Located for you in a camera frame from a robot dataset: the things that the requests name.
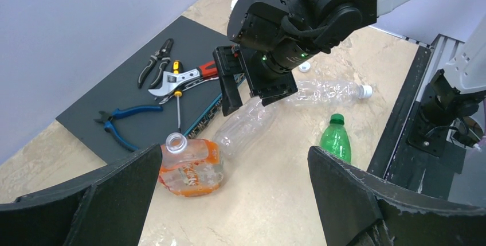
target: orange label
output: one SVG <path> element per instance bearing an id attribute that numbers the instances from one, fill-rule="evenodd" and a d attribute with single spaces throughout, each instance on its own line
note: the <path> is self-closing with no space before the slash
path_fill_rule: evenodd
<path id="1" fill-rule="evenodd" d="M 192 196 L 201 196 L 204 194 L 208 194 L 213 192 L 214 190 L 218 189 L 220 185 L 218 183 L 215 183 L 214 185 L 208 185 L 208 184 L 201 184 L 201 181 L 206 178 L 204 175 L 199 176 L 197 171 L 194 170 L 194 166 L 198 166 L 202 163 L 206 164 L 211 164 L 211 165 L 216 165 L 221 163 L 221 158 L 220 158 L 220 152 L 218 150 L 218 145 L 214 142 L 205 140 L 206 145 L 207 145 L 207 150 L 209 152 L 208 156 L 206 159 L 188 163 L 186 165 L 183 165 L 177 169 L 165 169 L 164 167 L 160 168 L 160 173 L 159 173 L 159 181 L 169 189 L 170 192 L 176 194 L 176 195 L 182 195 L 182 196 L 187 196 L 187 197 L 192 197 Z M 165 183 L 164 180 L 162 179 L 161 175 L 163 173 L 167 173 L 169 171 L 177 171 L 181 175 L 181 179 L 184 181 L 186 187 L 185 188 L 180 188 L 180 190 L 172 190 L 170 187 L 168 187 Z"/>

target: crushed plastic bottle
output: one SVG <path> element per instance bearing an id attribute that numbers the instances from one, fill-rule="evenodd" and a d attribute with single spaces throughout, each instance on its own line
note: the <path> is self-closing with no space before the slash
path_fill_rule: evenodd
<path id="1" fill-rule="evenodd" d="M 259 138 L 276 115 L 275 103 L 264 107 L 260 98 L 251 98 L 221 126 L 212 141 L 219 145 L 224 156 L 234 157 Z"/>
<path id="2" fill-rule="evenodd" d="M 159 181 L 170 192 L 193 197 L 209 194 L 220 187 L 223 160 L 216 143 L 172 133 L 161 148 Z"/>
<path id="3" fill-rule="evenodd" d="M 373 88 L 350 81 L 305 80 L 298 81 L 299 91 L 284 99 L 294 106 L 346 105 L 359 99 L 370 98 Z"/>

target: pliers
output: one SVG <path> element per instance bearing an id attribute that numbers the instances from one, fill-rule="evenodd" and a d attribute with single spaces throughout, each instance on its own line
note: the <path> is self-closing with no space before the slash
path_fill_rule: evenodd
<path id="1" fill-rule="evenodd" d="M 174 40 L 172 38 L 169 38 L 168 40 L 166 40 L 164 45 L 162 45 L 162 47 L 157 50 L 157 52 L 155 52 L 155 54 L 150 56 L 150 60 L 148 61 L 147 66 L 138 76 L 138 88 L 142 88 L 145 79 L 147 78 L 148 74 L 150 74 L 158 61 L 160 61 L 160 65 L 157 70 L 157 74 L 154 81 L 148 86 L 148 88 L 153 89 L 160 83 L 160 81 L 162 81 L 162 75 L 164 73 L 164 70 L 170 62 L 170 50 L 172 49 L 173 44 Z"/>
<path id="2" fill-rule="evenodd" d="M 129 151 L 136 151 L 138 147 L 123 139 L 120 136 L 120 134 L 116 131 L 113 122 L 116 119 L 123 119 L 132 116 L 134 114 L 138 114 L 141 112 L 148 112 L 148 111 L 163 111 L 163 108 L 161 106 L 137 106 L 137 107 L 127 108 L 126 110 L 120 110 L 117 108 L 112 113 L 99 111 L 101 117 L 99 119 L 95 119 L 95 122 L 104 124 L 105 131 L 110 133 L 115 139 L 115 141 L 117 141 L 117 143 L 120 144 L 122 147 L 124 147 Z"/>

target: white wall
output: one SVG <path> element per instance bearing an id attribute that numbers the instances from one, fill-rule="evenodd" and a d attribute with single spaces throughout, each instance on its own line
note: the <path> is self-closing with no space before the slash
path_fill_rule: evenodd
<path id="1" fill-rule="evenodd" d="M 485 14 L 486 0 L 411 0 L 374 26 L 427 44 L 439 33 L 466 41 Z"/>
<path id="2" fill-rule="evenodd" d="M 0 0 L 0 163 L 195 1 Z"/>

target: black rubber mat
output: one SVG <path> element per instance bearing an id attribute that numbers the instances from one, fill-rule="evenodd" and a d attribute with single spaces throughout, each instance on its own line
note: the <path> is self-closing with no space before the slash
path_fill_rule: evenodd
<path id="1" fill-rule="evenodd" d="M 136 81 L 150 56 L 160 49 L 168 38 L 174 39 L 172 61 L 181 61 L 185 71 L 212 61 L 212 52 L 216 46 L 231 44 L 226 36 L 188 18 L 179 17 L 57 117 L 64 127 L 106 163 L 123 158 L 121 155 L 129 155 L 130 152 L 119 146 L 111 135 L 104 131 L 102 124 L 93 120 L 99 116 L 98 111 L 112 112 L 117 108 L 157 104 L 147 91 L 148 84 L 155 76 L 155 69 L 142 89 L 137 87 Z M 183 133 L 187 134 L 200 121 L 207 110 L 214 106 L 220 94 L 220 84 L 217 80 L 201 84 L 183 94 Z M 177 131 L 175 98 L 163 105 L 163 109 L 163 112 L 143 112 L 119 119 L 114 121 L 114 125 L 125 140 L 139 148 L 146 148 L 153 143 L 164 143 L 170 133 Z"/>

